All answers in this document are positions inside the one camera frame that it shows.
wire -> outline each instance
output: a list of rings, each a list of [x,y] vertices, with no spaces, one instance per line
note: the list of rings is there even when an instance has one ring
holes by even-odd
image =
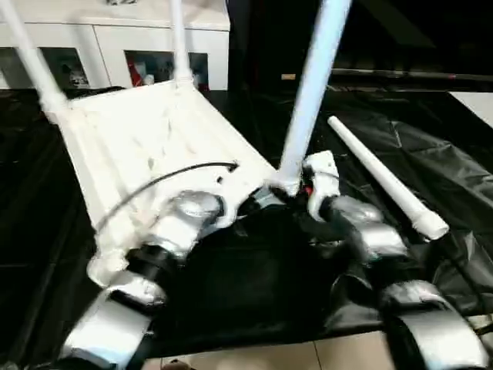
[[[96,225],[96,235],[99,234],[104,227],[108,224],[108,222],[122,209],[125,205],[130,203],[133,198],[139,196],[144,191],[148,190],[151,187],[154,187],[158,183],[164,180],[168,180],[171,177],[176,175],[180,175],[181,173],[185,173],[192,170],[197,170],[199,168],[204,167],[226,167],[231,172],[238,167],[237,163],[228,163],[228,162],[208,162],[208,163],[200,163],[194,164],[193,166],[188,166],[182,168],[181,170],[177,170],[171,173],[167,173],[165,175],[159,176],[155,179],[150,180],[148,183],[143,184],[141,187],[138,187],[132,193],[123,198],[117,205],[115,205]]]

black tarp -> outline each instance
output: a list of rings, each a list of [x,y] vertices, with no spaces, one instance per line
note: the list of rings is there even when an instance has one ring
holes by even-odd
[[[292,96],[211,92],[211,103],[277,165]],[[426,244],[331,132],[336,114],[451,233]],[[34,92],[0,94],[0,362],[56,355],[97,287],[85,268],[89,218],[56,126]],[[466,314],[475,296],[442,248],[493,307],[493,129],[446,93],[333,92],[310,152],[330,149],[344,193],[370,201],[405,236],[430,280]],[[317,240],[306,234],[310,230]],[[306,214],[271,207],[206,238],[190,255],[172,304],[156,320],[153,357],[213,348],[327,338],[379,328],[371,290],[347,248],[324,243]]]

white pole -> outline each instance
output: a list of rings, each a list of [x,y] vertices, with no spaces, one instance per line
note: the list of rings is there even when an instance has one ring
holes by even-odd
[[[426,206],[335,116],[329,118],[330,127],[346,143],[378,183],[406,213],[413,228],[435,240],[448,232],[448,225]]]
[[[300,172],[337,54],[351,0],[323,0],[294,104],[280,168],[271,183],[297,193]]]
[[[190,70],[188,50],[186,49],[185,25],[183,24],[183,10],[181,0],[171,0],[171,19],[173,23],[173,48],[175,69],[174,79],[177,83],[193,83]]]
[[[41,50],[34,47],[14,5],[10,0],[0,0],[0,7],[18,44],[17,50],[22,64],[24,64],[29,77],[38,90],[43,110],[45,112],[59,112],[66,108],[67,99],[65,95],[53,79]]]

floor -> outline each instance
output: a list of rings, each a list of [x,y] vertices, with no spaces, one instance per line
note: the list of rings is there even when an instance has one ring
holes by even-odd
[[[164,358],[163,365],[176,358]],[[380,332],[351,335],[297,345],[205,352],[177,358],[196,370],[392,370]],[[144,370],[159,370],[161,359]]]

